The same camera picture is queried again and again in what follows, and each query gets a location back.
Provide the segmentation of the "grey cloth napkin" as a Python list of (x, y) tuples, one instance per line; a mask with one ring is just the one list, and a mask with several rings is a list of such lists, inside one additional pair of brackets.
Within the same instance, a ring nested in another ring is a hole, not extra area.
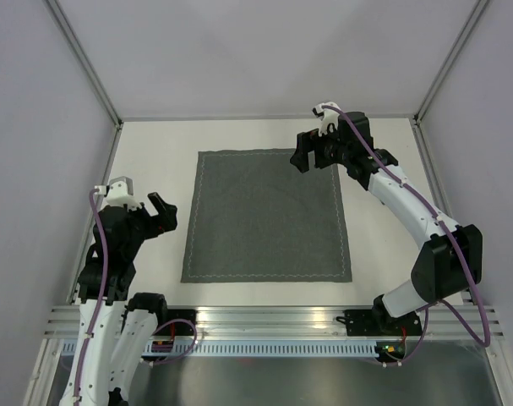
[(201, 151), (182, 283), (349, 283), (338, 169), (300, 173), (291, 149)]

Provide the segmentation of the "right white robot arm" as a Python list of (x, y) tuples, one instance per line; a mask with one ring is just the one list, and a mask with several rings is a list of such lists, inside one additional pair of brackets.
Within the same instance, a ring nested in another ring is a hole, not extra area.
[(290, 163), (300, 172), (341, 165), (347, 175), (386, 206), (419, 248), (410, 277), (374, 299), (374, 329), (390, 334), (416, 310), (434, 305), (482, 279), (483, 236), (430, 203), (398, 160), (377, 148), (362, 112), (341, 113), (330, 104), (313, 110), (321, 125), (297, 135)]

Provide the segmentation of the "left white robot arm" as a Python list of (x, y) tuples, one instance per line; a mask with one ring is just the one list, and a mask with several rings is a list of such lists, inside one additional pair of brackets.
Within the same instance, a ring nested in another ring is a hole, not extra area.
[(177, 208), (157, 193), (144, 205), (116, 202), (110, 187), (96, 188), (106, 206), (94, 207), (94, 242), (79, 274), (79, 332), (62, 405), (126, 405), (134, 374), (151, 334), (170, 325), (162, 294), (128, 294), (143, 243), (177, 227)]

